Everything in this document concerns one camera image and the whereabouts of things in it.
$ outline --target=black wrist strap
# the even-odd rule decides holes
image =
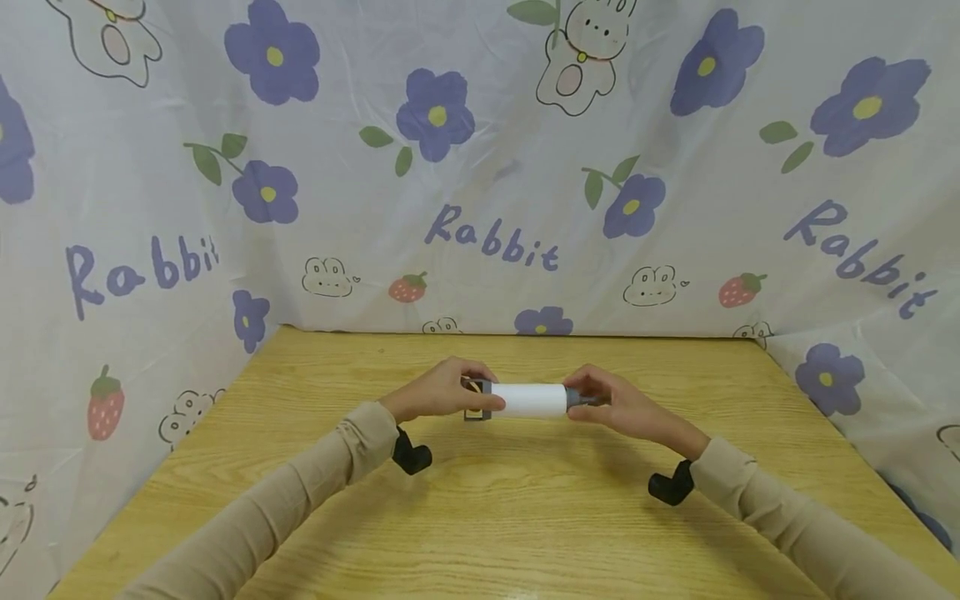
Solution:
[[[399,427],[396,429],[399,437],[394,444],[394,462],[400,465],[408,475],[416,475],[425,468],[433,464],[433,453],[425,445],[414,445],[410,442],[410,436],[406,431]]]
[[[680,461],[673,471],[673,477],[659,473],[650,475],[647,491],[660,502],[670,506],[679,506],[693,492],[693,476],[690,474],[690,461]]]

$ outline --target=beige sleeve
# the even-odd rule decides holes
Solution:
[[[361,404],[311,448],[277,468],[117,596],[122,600],[231,600],[331,495],[379,467],[396,423],[379,402]]]
[[[756,529],[833,599],[953,598],[858,527],[714,438],[690,468],[697,489]]]

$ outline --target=white paper roll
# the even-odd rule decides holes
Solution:
[[[548,419],[566,414],[566,388],[561,384],[493,383],[491,394],[507,403],[507,408],[492,414],[494,419]]]

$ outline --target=strawberry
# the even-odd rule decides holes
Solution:
[[[732,277],[720,288],[720,305],[724,308],[734,308],[750,303],[760,292],[760,281],[766,275],[744,273],[739,277]]]
[[[426,281],[423,280],[425,275],[426,272],[419,275],[405,275],[394,281],[387,293],[390,294],[390,298],[397,302],[403,302],[404,304],[416,302],[426,294]]]
[[[107,377],[109,365],[104,365],[90,386],[90,403],[86,407],[86,430],[97,442],[109,438],[120,422],[124,395],[120,381]]]

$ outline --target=table surface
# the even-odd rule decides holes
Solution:
[[[585,362],[757,456],[954,593],[960,568],[756,345],[737,340],[306,333],[284,327],[63,579],[102,600],[357,403],[447,355],[505,383],[559,382]],[[414,477],[388,462],[327,501],[240,598],[806,598],[801,572],[694,493],[650,497],[678,457],[566,420],[421,419]]]

